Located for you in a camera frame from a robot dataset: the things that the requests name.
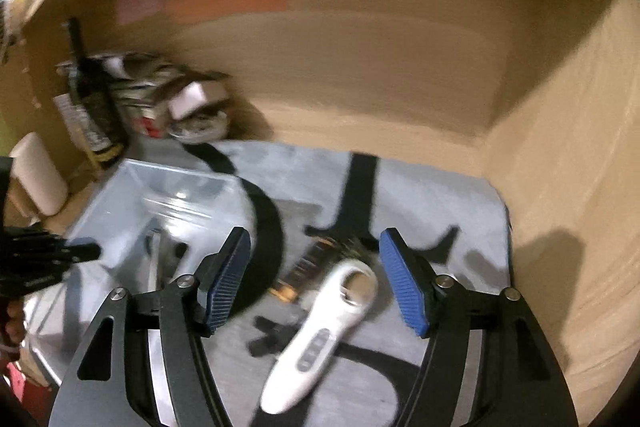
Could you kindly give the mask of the clear plastic storage bin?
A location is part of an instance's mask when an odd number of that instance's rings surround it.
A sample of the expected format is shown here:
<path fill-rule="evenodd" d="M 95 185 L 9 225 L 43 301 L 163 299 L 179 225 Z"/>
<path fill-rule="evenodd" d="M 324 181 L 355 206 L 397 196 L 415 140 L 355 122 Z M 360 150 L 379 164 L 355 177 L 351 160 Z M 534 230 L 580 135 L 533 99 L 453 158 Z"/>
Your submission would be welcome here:
<path fill-rule="evenodd" d="M 81 337 L 107 294 L 122 286 L 149 291 L 157 273 L 145 240 L 154 230 L 186 244 L 164 277 L 191 273 L 221 247 L 234 227 L 254 228 L 250 202 L 235 176 L 147 162 L 123 162 L 90 201 L 67 236 L 92 239 L 99 259 L 74 265 L 62 283 L 40 291 L 29 322 L 29 346 L 39 369 L 59 384 Z"/>

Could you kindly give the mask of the white handheld massager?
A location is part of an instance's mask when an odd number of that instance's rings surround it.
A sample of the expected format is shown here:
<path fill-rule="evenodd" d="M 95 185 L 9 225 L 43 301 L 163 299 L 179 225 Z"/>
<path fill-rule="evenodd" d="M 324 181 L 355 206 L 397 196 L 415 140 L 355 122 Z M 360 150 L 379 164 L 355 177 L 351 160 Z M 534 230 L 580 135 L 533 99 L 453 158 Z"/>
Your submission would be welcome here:
<path fill-rule="evenodd" d="M 305 322 L 280 353 L 262 388 L 259 406 L 278 415 L 317 384 L 338 342 L 363 320 L 378 294 L 378 278 L 357 259 L 339 262 L 326 276 Z"/>

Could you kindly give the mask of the white handwritten note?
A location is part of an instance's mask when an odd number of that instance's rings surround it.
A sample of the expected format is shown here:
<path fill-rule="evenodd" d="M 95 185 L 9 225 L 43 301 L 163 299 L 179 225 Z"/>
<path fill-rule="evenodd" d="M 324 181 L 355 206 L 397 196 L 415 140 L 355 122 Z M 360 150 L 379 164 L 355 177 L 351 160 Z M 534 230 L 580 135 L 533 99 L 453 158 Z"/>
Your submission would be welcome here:
<path fill-rule="evenodd" d="M 70 141 L 78 150 L 85 149 L 85 137 L 81 129 L 78 112 L 73 105 L 70 94 L 62 94 L 53 98 L 53 103 L 58 109 L 65 128 L 70 136 Z"/>

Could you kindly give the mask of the dark wine bottle elephant label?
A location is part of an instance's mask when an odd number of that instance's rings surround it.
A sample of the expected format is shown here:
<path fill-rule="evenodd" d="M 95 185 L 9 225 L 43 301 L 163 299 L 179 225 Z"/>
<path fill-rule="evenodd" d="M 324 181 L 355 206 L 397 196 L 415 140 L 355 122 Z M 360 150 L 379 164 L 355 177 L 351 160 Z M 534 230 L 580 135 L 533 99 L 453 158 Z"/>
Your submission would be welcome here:
<path fill-rule="evenodd" d="M 86 53 L 79 21 L 69 18 L 65 28 L 70 39 L 67 75 L 70 98 L 92 157 L 102 168 L 110 168 L 129 146 L 127 132 L 108 89 L 110 76 L 99 59 Z"/>

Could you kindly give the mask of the white bowl of stones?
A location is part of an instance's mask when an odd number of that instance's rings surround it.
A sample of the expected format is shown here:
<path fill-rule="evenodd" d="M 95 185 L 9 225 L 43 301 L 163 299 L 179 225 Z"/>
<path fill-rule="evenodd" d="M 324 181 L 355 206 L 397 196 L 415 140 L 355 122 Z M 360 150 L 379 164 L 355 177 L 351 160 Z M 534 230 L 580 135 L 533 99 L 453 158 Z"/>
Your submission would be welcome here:
<path fill-rule="evenodd" d="M 227 112 L 198 112 L 182 121 L 173 122 L 168 135 L 186 146 L 224 140 L 228 136 L 230 117 Z"/>

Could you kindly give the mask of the white card box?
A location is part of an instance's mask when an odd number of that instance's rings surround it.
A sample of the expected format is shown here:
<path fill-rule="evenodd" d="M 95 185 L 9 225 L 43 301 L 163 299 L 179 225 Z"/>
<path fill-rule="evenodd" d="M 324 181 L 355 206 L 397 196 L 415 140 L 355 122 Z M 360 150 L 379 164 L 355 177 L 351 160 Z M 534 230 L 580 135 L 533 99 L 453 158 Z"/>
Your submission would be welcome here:
<path fill-rule="evenodd" d="M 174 121 L 181 121 L 207 106 L 214 106 L 229 99 L 229 92 L 219 80 L 197 80 L 177 92 L 168 101 L 168 109 Z"/>

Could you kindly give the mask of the grey mat with black letters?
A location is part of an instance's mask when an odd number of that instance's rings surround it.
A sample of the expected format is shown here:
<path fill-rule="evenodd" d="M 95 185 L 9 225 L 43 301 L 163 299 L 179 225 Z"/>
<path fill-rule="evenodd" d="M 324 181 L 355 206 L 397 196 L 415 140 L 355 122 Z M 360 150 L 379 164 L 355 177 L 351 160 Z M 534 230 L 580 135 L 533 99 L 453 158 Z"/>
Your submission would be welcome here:
<path fill-rule="evenodd" d="M 299 257 L 303 236 L 327 239 L 370 259 L 388 227 L 416 254 L 464 287 L 498 293 L 512 280 L 506 206 L 486 181 L 360 153 L 258 141 L 183 146 L 138 139 L 135 160 L 208 169 L 238 178 L 254 207 L 255 256 L 236 303 L 259 307 L 266 286 Z M 242 378 L 232 398 L 253 426 L 390 426 L 400 418 L 427 344 L 400 321 L 382 283 L 368 322 L 341 341 L 326 375 L 306 397 L 270 414 L 248 403 L 256 386 Z"/>

